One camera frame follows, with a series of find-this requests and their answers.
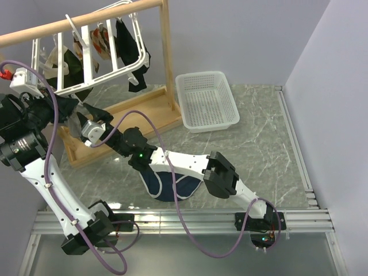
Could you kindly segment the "white plastic clip hanger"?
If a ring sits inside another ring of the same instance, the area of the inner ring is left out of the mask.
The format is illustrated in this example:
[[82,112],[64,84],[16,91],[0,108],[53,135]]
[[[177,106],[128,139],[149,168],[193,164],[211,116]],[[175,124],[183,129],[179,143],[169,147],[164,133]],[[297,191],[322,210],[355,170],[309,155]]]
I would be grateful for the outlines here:
[[[133,85],[137,85],[138,81],[133,76],[132,71],[136,71],[143,65],[150,68],[151,65],[151,55],[148,52],[142,35],[141,28],[137,19],[137,13],[129,14],[129,21],[131,23],[130,27],[125,26],[129,30],[130,34],[134,38],[136,45],[138,47],[139,58],[136,62],[131,65],[125,66],[120,58],[118,49],[117,49],[117,31],[116,31],[116,21],[124,20],[122,17],[112,17],[107,20],[100,20],[96,23],[92,23],[89,25],[84,25],[81,27],[73,27],[72,31],[75,31],[82,47],[83,47],[83,71],[84,71],[84,82],[75,86],[71,86],[68,88],[64,88],[64,75],[63,75],[63,47],[67,47],[75,56],[75,52],[73,49],[73,35],[71,38],[72,45],[68,46],[67,40],[65,38],[65,34],[63,32],[55,33],[52,35],[54,46],[53,48],[47,52],[44,48],[41,47],[40,39],[34,39],[32,45],[32,60],[31,64],[35,70],[39,70],[42,74],[46,69],[50,69],[45,65],[49,54],[56,47],[58,50],[58,65],[57,65],[57,89],[54,89],[57,95],[74,97],[78,96],[79,98],[83,97],[83,93],[87,93],[92,90],[93,87],[101,85],[103,83],[109,82],[111,80],[117,79],[119,77],[125,78]],[[110,44],[110,60],[103,60],[97,51],[93,47],[93,43],[90,38],[90,31],[97,28],[98,24],[103,24],[103,26],[108,30],[109,35],[109,44]],[[99,63],[99,71],[95,73],[94,66],[92,62],[92,58],[94,58]]]

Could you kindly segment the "navy blue white-trimmed underwear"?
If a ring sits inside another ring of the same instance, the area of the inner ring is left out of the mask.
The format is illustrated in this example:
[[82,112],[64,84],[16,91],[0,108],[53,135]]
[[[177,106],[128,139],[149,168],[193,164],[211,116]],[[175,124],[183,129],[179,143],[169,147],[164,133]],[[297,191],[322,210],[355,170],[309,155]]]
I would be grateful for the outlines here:
[[[152,198],[162,202],[175,201],[172,173],[145,171],[139,175]],[[178,201],[190,198],[201,184],[199,179],[182,174],[175,174],[175,180]]]

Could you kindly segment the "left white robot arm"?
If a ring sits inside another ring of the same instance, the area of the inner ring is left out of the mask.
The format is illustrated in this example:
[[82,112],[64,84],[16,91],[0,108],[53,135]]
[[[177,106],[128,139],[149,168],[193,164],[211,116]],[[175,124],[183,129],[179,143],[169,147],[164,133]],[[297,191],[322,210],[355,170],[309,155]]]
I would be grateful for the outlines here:
[[1,162],[27,179],[41,194],[62,226],[65,239],[61,244],[67,255],[82,255],[92,245],[106,247],[117,243],[110,233],[130,232],[134,215],[113,213],[105,201],[84,206],[60,172],[58,163],[48,153],[49,142],[42,130],[54,122],[50,98],[29,98],[22,102],[12,94],[1,94]]

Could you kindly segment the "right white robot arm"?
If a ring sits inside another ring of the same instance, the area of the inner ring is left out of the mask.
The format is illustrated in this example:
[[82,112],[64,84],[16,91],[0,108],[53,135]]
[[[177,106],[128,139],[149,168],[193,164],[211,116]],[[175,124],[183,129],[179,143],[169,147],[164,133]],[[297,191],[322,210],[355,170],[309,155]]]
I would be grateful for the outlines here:
[[127,157],[128,164],[142,176],[170,174],[169,191],[175,196],[178,194],[177,175],[203,181],[210,195],[230,199],[244,208],[243,213],[235,215],[238,230],[264,233],[286,228],[284,215],[250,190],[240,179],[235,167],[220,152],[190,155],[168,151],[162,145],[157,147],[148,144],[138,127],[120,132],[117,126],[111,125],[113,116],[109,112],[89,104],[84,107],[92,118],[82,113],[77,116],[82,127],[80,138],[87,146],[108,146],[119,155]]

